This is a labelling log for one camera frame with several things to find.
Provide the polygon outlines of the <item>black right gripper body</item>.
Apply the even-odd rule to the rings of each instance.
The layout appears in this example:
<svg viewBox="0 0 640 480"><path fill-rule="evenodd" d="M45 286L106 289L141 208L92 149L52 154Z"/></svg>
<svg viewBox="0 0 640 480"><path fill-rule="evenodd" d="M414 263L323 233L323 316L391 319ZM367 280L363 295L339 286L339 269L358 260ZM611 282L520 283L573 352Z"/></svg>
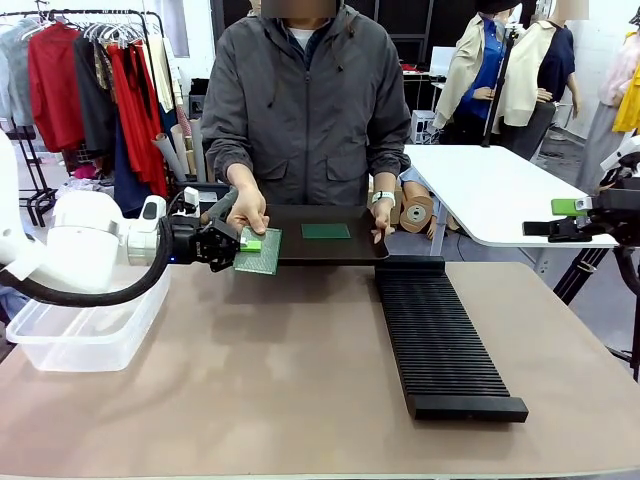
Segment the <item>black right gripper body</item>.
<svg viewBox="0 0 640 480"><path fill-rule="evenodd" d="M591 198L589 218L621 246L639 245L639 191L608 189Z"/></svg>

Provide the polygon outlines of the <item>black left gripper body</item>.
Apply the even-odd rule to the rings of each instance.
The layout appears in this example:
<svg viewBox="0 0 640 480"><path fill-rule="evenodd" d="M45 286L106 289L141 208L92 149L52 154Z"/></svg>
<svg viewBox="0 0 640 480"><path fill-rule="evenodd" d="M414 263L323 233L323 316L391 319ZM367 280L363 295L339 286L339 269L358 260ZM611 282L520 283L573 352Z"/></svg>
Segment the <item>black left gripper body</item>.
<svg viewBox="0 0 640 480"><path fill-rule="evenodd" d="M199 219L170 219L172 248L169 262L178 265L211 263L213 253Z"/></svg>

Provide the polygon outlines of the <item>person's right hand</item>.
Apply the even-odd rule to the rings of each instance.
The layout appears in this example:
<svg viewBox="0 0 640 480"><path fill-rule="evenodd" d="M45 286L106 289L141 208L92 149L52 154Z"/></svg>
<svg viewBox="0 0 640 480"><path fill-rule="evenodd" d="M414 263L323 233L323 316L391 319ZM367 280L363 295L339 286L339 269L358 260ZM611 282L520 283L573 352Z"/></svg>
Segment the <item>person's right hand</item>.
<svg viewBox="0 0 640 480"><path fill-rule="evenodd" d="M250 227L254 233L266 233L269 217L266 215L266 200L254 182L242 182L235 185L237 199L227 217L227 223L241 232Z"/></svg>

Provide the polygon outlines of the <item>person's left hand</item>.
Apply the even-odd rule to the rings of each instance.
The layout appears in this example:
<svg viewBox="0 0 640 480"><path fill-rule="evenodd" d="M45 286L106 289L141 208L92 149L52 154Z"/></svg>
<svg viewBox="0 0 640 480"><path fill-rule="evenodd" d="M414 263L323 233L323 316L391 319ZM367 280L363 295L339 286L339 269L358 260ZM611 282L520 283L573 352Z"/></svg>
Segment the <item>person's left hand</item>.
<svg viewBox="0 0 640 480"><path fill-rule="evenodd" d="M387 236L395 232L391 224L393 203L389 199L378 200L372 205L371 213L374 217L374 227L371 230L373 242L381 243Z"/></svg>

